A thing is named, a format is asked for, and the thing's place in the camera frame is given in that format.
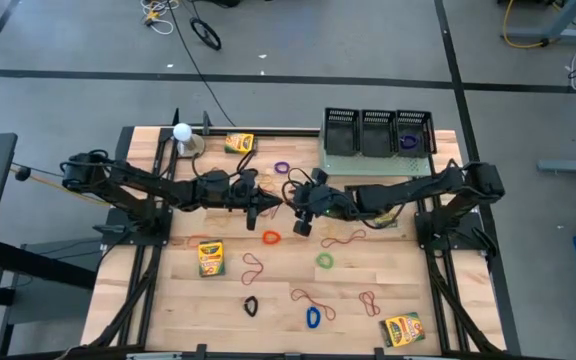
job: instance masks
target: desk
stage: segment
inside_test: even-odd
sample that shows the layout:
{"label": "desk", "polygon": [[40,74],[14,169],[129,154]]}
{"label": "desk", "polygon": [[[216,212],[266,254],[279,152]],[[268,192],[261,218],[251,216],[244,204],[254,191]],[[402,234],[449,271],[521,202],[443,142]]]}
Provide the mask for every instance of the desk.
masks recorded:
{"label": "desk", "polygon": [[[158,127],[134,128],[127,153],[130,164],[146,171],[152,169],[159,131]],[[460,162],[454,131],[437,131],[436,137],[436,168],[443,169],[451,158]],[[219,167],[232,172],[241,156],[224,153],[223,136],[205,139],[206,153],[197,159],[197,170],[202,173]],[[249,167],[267,174],[276,193],[286,180],[285,175],[274,173],[276,162],[288,161],[292,167],[303,168],[307,173],[318,165],[316,137],[260,136],[258,139],[258,155]],[[175,180],[193,177],[189,161],[180,160]],[[403,177],[331,176],[329,184],[343,187],[405,180]],[[272,186],[264,187],[273,190]],[[372,354],[374,348],[384,346],[378,321],[415,311],[421,317],[426,339],[402,348],[386,349],[386,353],[439,354],[426,257],[415,238],[415,211],[415,205],[409,204],[399,218],[398,227],[386,230],[370,230],[359,222],[322,217],[313,221],[310,237],[304,238],[292,232],[295,217],[287,206],[281,206],[273,219],[258,218],[255,231],[246,230],[243,212],[175,210],[170,241],[160,262],[146,350],[194,351],[197,344],[204,343],[211,352]],[[366,239],[348,245],[335,244],[328,249],[320,245],[325,237],[347,238],[357,229],[365,229]],[[261,235],[265,230],[281,233],[281,241],[277,245],[264,245]],[[199,277],[197,250],[193,246],[196,239],[188,241],[193,235],[223,239],[225,275]],[[315,264],[315,257],[322,251],[334,257],[332,269],[325,270]],[[243,272],[254,269],[242,261],[246,252],[253,253],[265,267],[249,286],[240,282]],[[94,340],[124,302],[134,254],[134,247],[117,246],[106,256],[98,273],[82,344]],[[486,260],[476,251],[453,251],[453,259],[464,307],[488,339],[504,348]],[[305,317],[310,303],[305,299],[291,300],[290,293],[296,288],[334,308],[336,319],[328,321],[322,311],[319,327],[308,329]],[[362,291],[375,293],[375,304],[381,307],[377,317],[366,315],[364,305],[358,300]],[[244,299],[251,295],[259,299],[259,311],[254,318],[242,309]],[[457,349],[452,313],[446,304],[444,309],[451,347]],[[136,322],[138,320],[132,322],[133,341]]]}

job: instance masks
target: gray floor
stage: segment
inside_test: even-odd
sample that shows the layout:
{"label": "gray floor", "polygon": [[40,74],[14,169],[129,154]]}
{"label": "gray floor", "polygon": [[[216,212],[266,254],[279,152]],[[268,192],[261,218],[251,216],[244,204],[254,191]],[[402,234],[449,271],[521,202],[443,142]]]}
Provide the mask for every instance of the gray floor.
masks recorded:
{"label": "gray floor", "polygon": [[[464,82],[566,85],[575,44],[508,48],[495,1],[445,0]],[[0,16],[8,1],[0,0]],[[199,3],[224,49],[203,46],[176,14],[202,71],[450,81],[433,0],[244,0],[223,10]],[[511,24],[539,24],[551,8],[518,6]],[[22,0],[0,34],[0,69],[193,74],[173,35],[139,24],[137,1]],[[324,107],[420,109],[465,142],[452,90],[404,87],[215,83],[239,125],[318,126]],[[538,159],[576,159],[576,95],[467,92],[482,160],[499,166],[507,196],[493,206],[522,352],[576,359],[576,176],[537,173]],[[19,135],[15,161],[56,170],[69,155],[114,150],[125,125],[166,124],[207,110],[197,82],[0,78],[0,132]],[[9,181],[0,240],[40,243],[94,236],[104,208],[35,183]],[[12,353],[77,343],[83,319],[19,327]],[[46,341],[51,334],[51,341]]]}

